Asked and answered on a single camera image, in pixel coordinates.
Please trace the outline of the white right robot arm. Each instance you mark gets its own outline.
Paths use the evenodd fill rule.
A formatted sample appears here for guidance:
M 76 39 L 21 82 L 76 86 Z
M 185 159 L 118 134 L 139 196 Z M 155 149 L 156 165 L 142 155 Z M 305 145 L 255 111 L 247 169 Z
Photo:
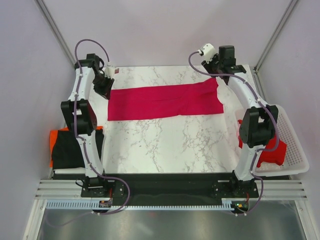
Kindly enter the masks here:
M 224 45 L 215 49 L 206 43 L 200 48 L 200 55 L 203 57 L 201 64 L 207 73 L 223 79 L 245 109 L 238 131 L 242 141 L 240 159 L 227 185 L 233 196 L 240 197 L 256 187 L 258 158 L 269 141 L 277 135 L 279 110 L 261 99 L 251 86 L 246 69 L 236 64 L 234 46 Z

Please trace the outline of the crimson pink t-shirt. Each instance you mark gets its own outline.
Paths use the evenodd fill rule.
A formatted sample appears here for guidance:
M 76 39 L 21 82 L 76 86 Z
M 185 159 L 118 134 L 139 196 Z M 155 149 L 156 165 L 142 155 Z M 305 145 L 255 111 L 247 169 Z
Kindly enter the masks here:
M 192 84 L 114 89 L 108 101 L 108 121 L 135 121 L 224 112 L 215 78 Z

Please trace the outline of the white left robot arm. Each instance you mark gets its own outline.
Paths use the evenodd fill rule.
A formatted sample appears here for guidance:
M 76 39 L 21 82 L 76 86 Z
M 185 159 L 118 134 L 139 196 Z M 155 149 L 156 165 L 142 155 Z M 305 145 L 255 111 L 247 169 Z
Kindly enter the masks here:
M 109 100 L 114 83 L 115 68 L 104 66 L 104 61 L 95 53 L 74 65 L 76 79 L 67 101 L 61 110 L 68 129 L 74 133 L 84 162 L 85 178 L 82 181 L 81 197 L 106 198 L 110 185 L 102 176 L 105 173 L 96 143 L 97 117 L 89 102 L 91 89 Z

